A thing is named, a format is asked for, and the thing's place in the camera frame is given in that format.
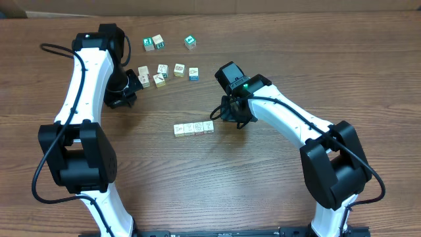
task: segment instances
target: cable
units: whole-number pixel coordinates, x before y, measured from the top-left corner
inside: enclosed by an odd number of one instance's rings
[[[231,102],[229,102],[227,104],[227,109],[230,109],[230,104],[231,103],[240,102],[240,101],[247,101],[249,99],[261,99],[261,100],[271,101],[271,102],[277,103],[277,104],[279,104],[281,106],[284,106],[286,109],[288,109],[289,111],[291,111],[294,115],[296,115],[299,119],[301,119],[305,124],[307,124],[310,128],[314,129],[315,131],[317,131],[318,133],[320,133],[322,136],[324,136],[325,138],[329,139],[335,145],[337,145],[338,147],[340,147],[343,151],[345,151],[346,153],[348,153],[350,156],[354,157],[361,165],[363,165],[366,169],[368,169],[368,171],[370,171],[371,174],[373,174],[374,178],[376,178],[376,180],[378,181],[378,183],[380,185],[380,188],[381,188],[381,194],[378,197],[375,197],[375,198],[372,198],[372,199],[367,199],[367,200],[362,200],[362,201],[354,201],[354,202],[350,203],[349,205],[347,205],[345,207],[345,212],[344,212],[344,215],[342,216],[342,222],[341,222],[341,225],[339,227],[340,236],[343,236],[343,227],[345,226],[345,221],[347,220],[348,212],[352,211],[352,209],[351,209],[352,207],[354,207],[356,205],[375,203],[375,202],[380,201],[381,199],[384,198],[384,196],[386,194],[386,187],[384,185],[384,182],[383,182],[382,178],[380,178],[380,175],[369,164],[367,164],[363,160],[361,160],[361,158],[358,157],[358,155],[355,155],[355,153],[353,153],[350,149],[348,149],[342,143],[340,143],[339,141],[337,141],[335,138],[331,137],[329,134],[327,134],[324,131],[322,131],[321,129],[319,129],[312,122],[308,121],[303,115],[301,115],[300,113],[298,113],[294,108],[292,108],[291,106],[289,106],[287,103],[282,102],[279,99],[274,99],[274,98],[269,98],[269,97],[261,97],[261,96],[253,96],[252,95],[250,97],[233,99]],[[217,112],[217,110],[221,109],[222,107],[223,106],[220,105],[214,111],[212,111],[212,113],[210,114],[210,119],[211,120],[218,119],[223,113],[225,113],[225,111],[223,111],[218,116],[212,117],[213,114],[215,114],[215,112]]]
[[[132,46],[130,45],[130,40],[128,36],[124,36],[127,40],[127,44],[129,45],[129,54],[127,55],[126,62],[122,63],[121,66],[127,66],[130,62],[130,55],[132,54]]]
[[[101,208],[98,206],[98,203],[92,197],[89,197],[89,196],[73,196],[73,197],[60,198],[60,199],[56,199],[56,200],[46,200],[46,199],[43,199],[42,197],[40,197],[38,195],[38,193],[37,193],[36,186],[37,186],[38,176],[39,176],[39,174],[41,172],[42,167],[44,166],[44,163],[46,162],[46,160],[48,158],[48,155],[51,153],[52,148],[63,137],[64,131],[66,130],[66,127],[72,121],[73,115],[76,112],[76,107],[78,106],[78,103],[79,103],[80,96],[82,94],[82,90],[84,88],[85,75],[86,75],[86,68],[85,68],[84,61],[79,56],[79,54],[77,54],[77,52],[75,52],[75,51],[73,51],[71,49],[68,49],[68,48],[65,48],[65,47],[62,47],[62,46],[59,46],[59,45],[53,45],[53,44],[50,44],[50,43],[42,43],[39,47],[42,50],[46,51],[46,52],[54,53],[56,55],[61,55],[61,56],[65,56],[65,57],[69,57],[71,59],[73,59],[73,57],[70,56],[70,55],[67,55],[65,53],[60,53],[60,52],[57,52],[57,51],[53,51],[53,50],[50,50],[50,49],[46,49],[45,47],[52,47],[52,48],[60,49],[60,50],[63,50],[63,51],[66,51],[66,52],[69,52],[69,53],[73,54],[80,61],[80,64],[82,66],[82,78],[80,80],[80,86],[79,86],[78,93],[76,94],[76,97],[74,99],[73,106],[70,109],[70,114],[69,114],[69,116],[68,116],[65,124],[61,128],[59,134],[57,134],[57,137],[54,139],[53,143],[50,145],[50,147],[48,148],[48,150],[45,152],[44,157],[39,162],[39,165],[38,165],[38,167],[37,167],[37,169],[36,169],[36,171],[34,173],[34,177],[32,179],[32,195],[39,202],[42,202],[42,203],[45,203],[45,204],[56,204],[56,203],[62,203],[62,202],[66,202],[66,201],[76,200],[76,199],[86,199],[86,200],[90,201],[91,202],[91,205],[94,205],[95,208],[96,208],[96,210],[98,211],[99,217],[101,218],[101,220],[102,220],[105,228],[107,229],[107,233],[109,233],[111,237],[114,237],[114,234],[112,233],[110,226],[107,224],[107,221],[104,218],[104,214],[103,214]]]

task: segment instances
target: wooden block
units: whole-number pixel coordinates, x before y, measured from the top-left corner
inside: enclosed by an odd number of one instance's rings
[[[190,136],[195,134],[194,124],[183,124],[184,127],[184,136]]]
[[[176,66],[174,67],[174,75],[183,77],[184,76],[184,68],[185,68],[184,65],[181,65],[181,64],[177,63]]]
[[[153,80],[155,81],[157,87],[165,85],[164,76],[161,73],[154,75]]]
[[[205,132],[203,130],[203,122],[195,122],[194,123],[194,127],[195,127],[195,134],[196,135],[203,135],[203,134],[205,134]]]
[[[213,133],[213,121],[203,122],[203,130],[205,133]]]
[[[176,137],[184,136],[184,126],[183,124],[174,125],[174,135]]]
[[[199,80],[199,69],[198,68],[189,68],[189,79],[190,80]]]
[[[155,45],[155,48],[157,49],[163,49],[165,46],[164,40],[162,39],[161,35],[153,36],[152,41],[153,41],[153,44]]]
[[[143,39],[143,46],[146,51],[155,50],[155,48],[153,47],[152,38],[150,37]]]
[[[189,35],[186,39],[184,39],[184,45],[189,50],[192,50],[194,47],[196,47],[196,39],[192,35]]]
[[[168,65],[158,65],[158,73],[161,73],[164,78],[168,77]]]
[[[149,69],[147,68],[147,66],[140,66],[137,68],[137,70],[139,71],[139,76],[147,75],[148,79],[151,79],[151,75],[149,74]]]
[[[149,82],[149,77],[147,74],[139,75],[138,76],[140,83],[142,84],[143,88],[149,87],[151,83]]]

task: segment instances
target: wooden tabletop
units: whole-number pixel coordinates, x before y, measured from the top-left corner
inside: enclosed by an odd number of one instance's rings
[[[62,107],[73,62],[41,51],[70,47],[79,32],[115,22],[130,37],[126,68],[167,64],[166,85],[137,92],[133,108],[103,108],[102,128],[117,153],[117,189],[142,230],[249,230],[305,226],[315,201],[299,152],[263,121],[237,130],[175,138],[173,124],[208,120],[224,91],[214,79],[234,61],[262,74],[290,100],[333,123],[350,122],[382,176],[383,201],[354,208],[349,223],[373,236],[421,231],[421,12],[147,16],[0,20],[0,236],[77,236],[97,230],[80,201],[37,202],[30,184],[42,158],[37,132]],[[160,34],[165,49],[145,52]],[[197,38],[186,49],[183,39]],[[176,63],[200,81],[175,78]],[[39,194],[68,196],[45,165]],[[372,179],[359,199],[379,194]]]

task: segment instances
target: black cable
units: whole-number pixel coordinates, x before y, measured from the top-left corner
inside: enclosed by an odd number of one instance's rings
[[[130,40],[128,36],[124,36],[127,40],[127,44],[129,45],[129,54],[127,55],[126,62],[122,63],[121,66],[127,66],[130,62],[130,55],[132,54],[132,46],[130,45]]]
[[[56,200],[46,200],[46,199],[43,199],[42,197],[40,197],[38,195],[38,193],[37,193],[36,186],[37,186],[38,176],[39,176],[39,174],[41,172],[42,167],[44,166],[44,163],[46,162],[46,160],[48,158],[48,155],[51,153],[52,148],[63,137],[64,131],[66,130],[66,127],[70,124],[70,121],[72,121],[72,118],[74,116],[74,113],[76,112],[76,108],[77,108],[78,103],[79,103],[80,96],[82,94],[82,90],[84,88],[85,75],[86,75],[86,68],[85,68],[84,61],[79,56],[79,54],[77,54],[77,52],[75,52],[75,51],[73,51],[71,49],[65,48],[63,46],[53,45],[53,44],[50,44],[50,43],[42,43],[40,45],[40,47],[41,47],[42,50],[44,50],[46,52],[54,53],[56,55],[61,55],[61,56],[65,56],[65,57],[69,57],[71,59],[73,59],[73,57],[70,56],[70,55],[67,55],[65,53],[60,53],[60,52],[57,52],[57,51],[53,51],[53,50],[50,50],[50,49],[46,49],[45,47],[52,47],[52,48],[60,49],[60,50],[63,50],[63,51],[66,51],[66,52],[69,52],[69,53],[73,54],[80,61],[80,64],[82,66],[82,78],[80,80],[80,86],[79,86],[78,93],[76,94],[76,97],[74,99],[73,106],[70,109],[70,114],[69,114],[69,116],[68,116],[65,124],[61,128],[60,132],[57,134],[57,137],[54,139],[53,143],[50,145],[50,147],[48,148],[48,150],[45,152],[44,157],[39,162],[39,165],[38,165],[38,167],[37,167],[37,169],[36,169],[36,171],[34,173],[34,177],[32,179],[32,195],[39,202],[42,202],[42,203],[45,203],[45,204],[56,204],[56,203],[62,203],[62,202],[66,202],[66,201],[76,200],[76,199],[86,199],[86,200],[90,201],[91,202],[91,205],[94,205],[95,208],[96,208],[96,210],[98,211],[99,217],[101,218],[101,220],[102,220],[105,228],[107,229],[107,233],[109,233],[111,237],[114,237],[114,234],[112,233],[110,226],[107,224],[107,221],[104,218],[104,214],[103,214],[101,208],[98,206],[98,203],[92,197],[89,197],[89,196],[73,196],[73,197],[60,198],[60,199],[56,199]]]
[[[269,97],[261,97],[261,96],[253,96],[252,95],[251,97],[244,97],[244,98],[233,99],[232,101],[230,101],[227,104],[227,106],[229,107],[231,103],[240,102],[240,101],[247,101],[249,99],[261,99],[261,100],[271,101],[271,102],[277,103],[277,104],[279,104],[281,106],[284,106],[286,109],[288,109],[290,112],[292,112],[295,116],[297,116],[299,119],[301,119],[305,124],[307,124],[310,128],[314,129],[315,131],[317,131],[318,133],[320,133],[322,136],[324,136],[325,138],[329,139],[335,145],[337,145],[338,147],[340,147],[343,151],[345,151],[346,153],[348,153],[350,156],[354,157],[361,165],[363,165],[366,169],[368,169],[368,171],[370,171],[371,174],[373,174],[374,178],[376,178],[376,180],[378,181],[378,183],[380,185],[380,188],[381,188],[381,194],[378,197],[375,197],[375,198],[372,198],[372,199],[367,199],[367,200],[362,200],[362,201],[354,201],[354,202],[350,203],[349,205],[347,205],[345,207],[345,212],[344,212],[344,215],[342,216],[341,226],[339,227],[339,229],[340,229],[340,235],[341,236],[343,236],[343,227],[345,226],[345,221],[347,219],[348,212],[349,211],[352,211],[352,209],[351,209],[352,207],[354,207],[356,205],[375,203],[375,202],[380,201],[381,199],[384,198],[384,196],[386,194],[386,187],[384,185],[384,182],[383,182],[382,178],[380,178],[380,175],[369,164],[367,164],[363,160],[361,160],[361,158],[358,157],[358,155],[355,155],[355,153],[353,153],[350,149],[348,149],[342,143],[340,143],[339,141],[337,141],[335,138],[331,137],[329,134],[327,134],[324,131],[322,131],[321,129],[319,129],[316,125],[314,125],[312,122],[310,122],[309,120],[307,120],[303,115],[301,115],[300,113],[298,113],[294,108],[292,108],[291,106],[289,106],[287,103],[282,102],[279,99],[274,99],[274,98],[269,98]],[[212,117],[213,114],[215,114],[215,112],[217,112],[217,110],[219,110],[221,108],[222,108],[222,105],[218,106],[214,111],[212,111],[212,113],[210,114],[210,119],[211,120],[218,119],[221,116],[221,114],[225,113],[223,111],[218,116]]]

